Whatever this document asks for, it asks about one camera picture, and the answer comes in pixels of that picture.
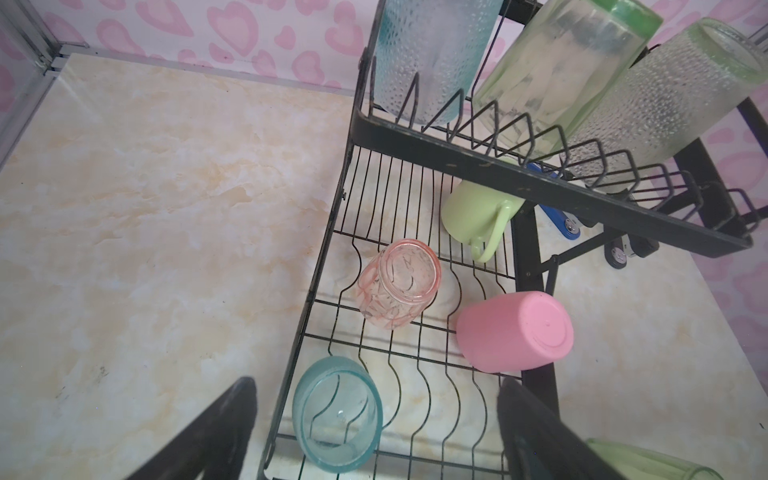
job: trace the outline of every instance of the dish drying rack shelf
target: dish drying rack shelf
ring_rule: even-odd
[[[700,141],[675,157],[675,165],[636,167],[631,152],[602,152],[607,165],[623,155],[634,180],[622,194],[594,187],[611,182],[599,175],[591,187],[568,171],[569,146],[561,128],[535,133],[523,114],[510,124],[496,122],[480,133],[470,92],[458,91],[445,106],[462,104],[456,121],[425,127],[413,124],[418,75],[399,114],[376,104],[376,39],[384,2],[379,2],[369,44],[359,63],[342,173],[336,187],[319,259],[278,394],[258,478],[514,478],[502,454],[495,397],[502,379],[522,382],[549,409],[558,412],[553,365],[524,372],[487,374],[473,369],[455,341],[455,318],[463,307],[500,293],[554,289],[558,266],[594,248],[633,233],[695,253],[718,257],[751,247],[766,208],[756,209],[745,192],[727,189]],[[527,23],[541,7],[507,0],[500,14]],[[492,44],[498,37],[495,30]],[[486,54],[481,71],[488,61]],[[405,105],[412,102],[406,111]],[[495,109],[491,104],[487,109]],[[768,127],[749,100],[740,111],[761,144]],[[528,139],[512,148],[497,142],[499,131],[522,124]],[[561,148],[533,155],[536,139],[557,131]],[[584,142],[596,143],[598,140]],[[526,168],[536,163],[546,174]],[[439,212],[461,179],[523,197],[494,256],[472,260],[469,248],[442,228]],[[542,263],[534,206],[544,204],[603,223],[602,233]],[[737,204],[744,213],[740,213]],[[363,267],[391,242],[415,238],[440,259],[443,281],[435,301],[416,321],[395,331],[366,325],[352,288]],[[372,458],[359,470],[332,475],[308,462],[293,432],[290,404],[301,373],[328,355],[356,359],[382,397],[384,429]]]

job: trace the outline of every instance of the pink plastic cup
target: pink plastic cup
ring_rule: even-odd
[[[554,297],[517,292],[464,308],[456,340],[462,355],[481,372],[515,372],[566,356],[574,345],[574,330]]]

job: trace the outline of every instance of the drinking glass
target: drinking glass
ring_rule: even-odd
[[[627,149],[638,167],[672,157],[715,125],[768,79],[768,55],[730,26],[702,18],[629,69],[581,125],[569,145],[597,138],[606,153]],[[571,172],[592,184],[603,171],[593,143],[571,151]],[[607,172],[630,169],[624,155]],[[596,186],[615,193],[634,180],[628,171]]]
[[[627,480],[723,480],[711,468],[663,453],[596,439],[587,445]]]
[[[405,325],[435,299],[440,276],[431,248],[418,240],[398,240],[361,272],[355,288],[360,312],[384,329]]]
[[[326,472],[351,472],[379,444],[382,401],[357,362],[330,356],[304,372],[293,395],[293,431],[306,457]]]
[[[475,112],[498,102],[499,127],[531,115],[533,133],[553,125],[573,133],[603,93],[637,58],[662,18],[635,0],[550,0],[525,27],[476,93]],[[482,123],[494,131],[489,108]],[[507,147],[530,141],[528,124],[499,132]],[[557,131],[535,139],[534,152],[551,153]],[[527,153],[528,146],[522,146]]]
[[[388,0],[376,43],[375,100],[397,115],[419,73],[417,124],[428,123],[453,95],[475,78],[503,0]],[[415,95],[403,109],[410,118]],[[435,120],[458,116],[457,98]]]

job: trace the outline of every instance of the black metal dish rack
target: black metal dish rack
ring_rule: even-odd
[[[476,137],[480,129],[476,129],[479,122],[475,119],[483,112],[472,109],[464,91],[456,92],[448,103],[462,104],[455,122],[415,127],[417,75],[409,90],[412,111],[404,111],[409,101],[406,98],[398,115],[386,114],[375,103],[376,58],[372,55],[383,6],[382,0],[360,59],[342,173],[262,454],[259,478],[339,477],[306,461],[293,435],[290,409],[285,410],[302,372],[300,367],[325,355],[357,358],[379,387],[385,409],[382,442],[375,455],[361,470],[342,475],[344,478],[508,477],[496,431],[494,398],[498,388],[504,377],[512,376],[558,412],[554,367],[543,366],[519,375],[489,375],[473,369],[455,348],[453,321],[459,308],[499,293],[544,290],[545,272],[551,290],[558,265],[625,233],[710,257],[743,250],[751,247],[750,233],[766,216],[766,207],[755,209],[742,190],[725,188],[700,141],[676,155],[677,168],[665,164],[635,167],[627,151],[602,154],[598,160],[603,165],[612,155],[626,156],[635,177],[625,182],[622,194],[606,195],[593,188],[610,183],[610,174],[597,176],[594,184],[586,187],[580,182],[584,177],[568,172],[572,165],[569,152],[579,146],[568,146],[560,127],[534,134],[530,117],[524,114],[510,124],[496,122],[492,134]],[[529,0],[507,0],[501,15],[525,24],[540,7]],[[477,80],[469,93],[474,93],[476,85]],[[464,114],[465,102],[469,102],[468,115]],[[490,104],[483,110],[496,108]],[[763,149],[768,150],[768,126],[749,99],[740,105],[740,111]],[[528,140],[513,148],[500,146],[498,132],[513,124],[528,125]],[[553,154],[531,157],[536,138],[553,130],[560,134],[564,147]],[[592,142],[602,152],[597,140],[585,143]],[[557,173],[556,177],[525,168],[529,162],[539,164],[545,172]],[[458,179],[527,200],[486,264],[472,261],[466,247],[441,230],[440,207]],[[748,210],[745,214],[739,213],[734,196],[742,200]],[[604,231],[542,263],[534,212],[539,203],[603,223]],[[693,222],[697,218],[700,224]],[[350,289],[372,255],[405,237],[417,238],[437,253],[443,268],[441,290],[420,320],[410,326],[392,333],[367,329]],[[407,375],[414,375],[416,381],[403,382]],[[434,427],[437,423],[443,425],[442,431]]]

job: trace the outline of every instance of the blue glass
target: blue glass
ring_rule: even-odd
[[[382,401],[376,385],[348,358],[315,362],[293,395],[293,430],[306,457],[326,472],[359,468],[381,438]]]
[[[387,0],[376,43],[374,100],[397,115],[419,73],[415,123],[424,125],[459,90],[469,95],[503,0]],[[458,116],[454,101],[437,119]],[[413,94],[403,117],[410,118]]]

